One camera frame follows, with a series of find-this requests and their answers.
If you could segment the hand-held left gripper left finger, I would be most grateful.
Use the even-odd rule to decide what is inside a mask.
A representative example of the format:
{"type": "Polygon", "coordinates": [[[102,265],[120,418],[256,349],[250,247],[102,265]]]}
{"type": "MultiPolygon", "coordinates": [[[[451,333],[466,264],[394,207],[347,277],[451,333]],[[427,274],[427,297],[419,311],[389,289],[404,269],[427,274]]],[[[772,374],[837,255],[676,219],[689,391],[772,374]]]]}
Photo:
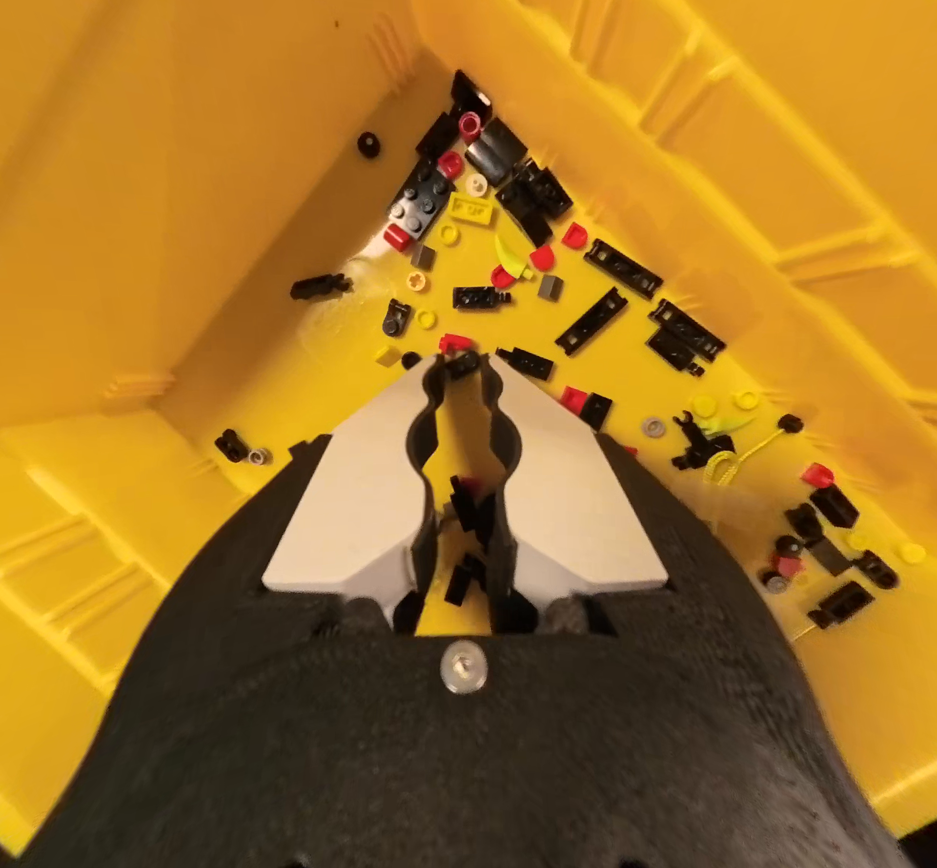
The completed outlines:
{"type": "Polygon", "coordinates": [[[264,570],[273,593],[367,599],[390,626],[428,592],[438,520],[424,467],[438,448],[440,354],[421,359],[326,438],[264,570]]]}

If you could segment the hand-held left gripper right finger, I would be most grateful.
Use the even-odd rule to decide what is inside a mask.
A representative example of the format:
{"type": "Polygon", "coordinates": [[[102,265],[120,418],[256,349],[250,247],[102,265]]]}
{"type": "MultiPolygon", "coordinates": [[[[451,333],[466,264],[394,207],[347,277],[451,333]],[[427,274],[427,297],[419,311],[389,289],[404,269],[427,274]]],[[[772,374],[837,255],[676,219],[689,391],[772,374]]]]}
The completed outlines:
{"type": "Polygon", "coordinates": [[[503,468],[486,546],[492,630],[533,630],[556,601],[657,591],[668,572],[602,440],[484,355],[489,447],[503,468]]]}

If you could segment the pile of lego pieces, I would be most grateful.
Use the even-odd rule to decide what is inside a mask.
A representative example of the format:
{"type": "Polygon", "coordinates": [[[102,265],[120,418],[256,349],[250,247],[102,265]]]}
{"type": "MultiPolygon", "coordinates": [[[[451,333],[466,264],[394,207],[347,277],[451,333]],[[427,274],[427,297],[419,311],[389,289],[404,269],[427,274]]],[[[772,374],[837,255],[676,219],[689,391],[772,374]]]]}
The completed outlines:
{"type": "Polygon", "coordinates": [[[226,335],[231,393],[219,420],[235,459],[284,450],[307,427],[330,431],[421,356],[497,355],[595,432],[610,434],[708,523],[780,604],[793,639],[818,629],[819,603],[855,581],[861,598],[901,585],[935,604],[935,542],[910,537],[847,452],[891,432],[859,396],[820,404],[769,388],[725,351],[676,337],[676,306],[601,270],[615,256],[576,219],[534,247],[463,157],[459,113],[439,116],[377,217],[403,146],[389,119],[358,138],[309,201],[292,258],[235,300],[226,335]]]}

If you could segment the yellow plastic bin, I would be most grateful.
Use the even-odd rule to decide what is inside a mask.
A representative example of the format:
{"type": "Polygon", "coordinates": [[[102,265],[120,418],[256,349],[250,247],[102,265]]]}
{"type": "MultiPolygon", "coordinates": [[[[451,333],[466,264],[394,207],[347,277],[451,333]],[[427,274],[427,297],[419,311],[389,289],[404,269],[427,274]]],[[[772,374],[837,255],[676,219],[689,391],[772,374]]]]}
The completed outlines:
{"type": "MultiPolygon", "coordinates": [[[[859,396],[847,452],[935,542],[935,0],[2,0],[2,846],[77,768],[170,586],[285,465],[231,459],[261,315],[327,176],[441,114],[524,237],[579,220],[676,337],[859,396]]],[[[935,819],[935,604],[793,639],[898,836],[935,819]]]]}

